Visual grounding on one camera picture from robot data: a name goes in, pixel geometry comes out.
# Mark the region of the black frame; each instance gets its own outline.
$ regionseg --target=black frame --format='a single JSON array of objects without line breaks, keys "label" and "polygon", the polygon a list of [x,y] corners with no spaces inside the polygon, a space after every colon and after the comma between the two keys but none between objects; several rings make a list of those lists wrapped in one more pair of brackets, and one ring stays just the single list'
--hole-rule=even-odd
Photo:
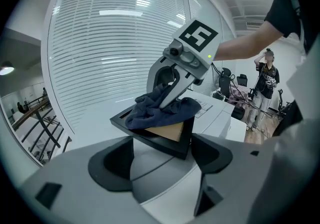
[{"label": "black frame", "polygon": [[160,135],[154,134],[145,129],[129,130],[126,127],[124,117],[126,117],[131,112],[134,106],[135,105],[132,105],[127,109],[121,111],[120,113],[116,114],[115,116],[111,117],[110,118],[111,124],[119,128],[126,134],[133,136],[135,139],[141,141],[142,143],[156,150],[159,150],[168,155],[185,160],[187,157],[187,153],[188,153],[188,149],[191,141],[191,134],[192,134],[192,129],[194,127],[195,118],[192,117],[184,121],[183,129],[180,135],[180,140],[174,141],[174,140],[162,137]]}]

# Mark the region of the blue cloth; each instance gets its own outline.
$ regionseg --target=blue cloth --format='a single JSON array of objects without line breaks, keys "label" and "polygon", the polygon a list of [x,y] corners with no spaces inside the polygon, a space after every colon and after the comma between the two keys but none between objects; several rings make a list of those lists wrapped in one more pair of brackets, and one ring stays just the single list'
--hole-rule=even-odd
[{"label": "blue cloth", "polygon": [[136,105],[125,120],[126,127],[132,130],[169,126],[194,117],[201,109],[201,105],[189,97],[176,100],[159,109],[169,92],[170,85],[160,84],[152,92],[136,98]]}]

